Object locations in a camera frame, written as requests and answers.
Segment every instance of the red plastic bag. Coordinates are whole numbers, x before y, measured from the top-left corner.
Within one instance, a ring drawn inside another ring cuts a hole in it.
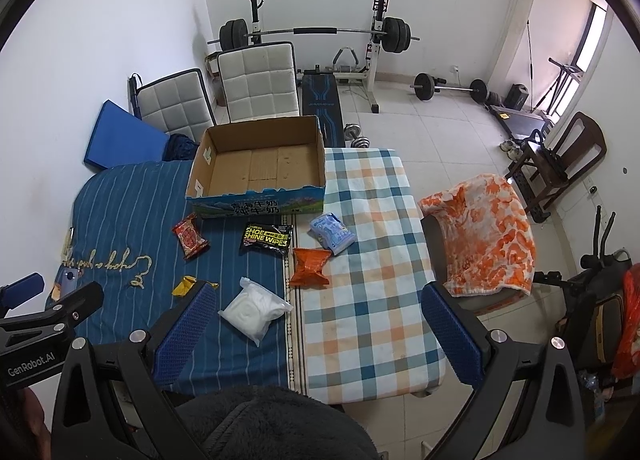
[[[625,325],[611,368],[618,379],[633,377],[640,370],[640,263],[625,273],[623,281]]]

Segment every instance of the cardboard box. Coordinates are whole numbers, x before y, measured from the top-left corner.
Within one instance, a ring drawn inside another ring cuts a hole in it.
[[[316,116],[207,129],[186,199],[204,218],[315,213],[324,204],[324,143]]]

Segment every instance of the floral towel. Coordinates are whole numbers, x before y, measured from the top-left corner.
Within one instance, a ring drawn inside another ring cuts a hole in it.
[[[536,246],[520,199],[503,177],[478,175],[418,204],[442,229],[452,296],[504,287],[530,294]]]

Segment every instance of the white plastic package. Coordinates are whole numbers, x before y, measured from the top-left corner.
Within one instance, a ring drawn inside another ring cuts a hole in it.
[[[267,333],[271,321],[293,307],[249,278],[240,278],[242,292],[229,303],[225,310],[218,313],[239,331],[246,335],[256,346]]]

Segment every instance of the tufted white backrest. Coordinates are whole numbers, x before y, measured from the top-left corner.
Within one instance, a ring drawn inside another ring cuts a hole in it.
[[[300,115],[292,43],[222,52],[218,68],[231,122]]]
[[[199,68],[144,85],[137,95],[142,120],[164,133],[183,133],[199,143],[215,124]]]

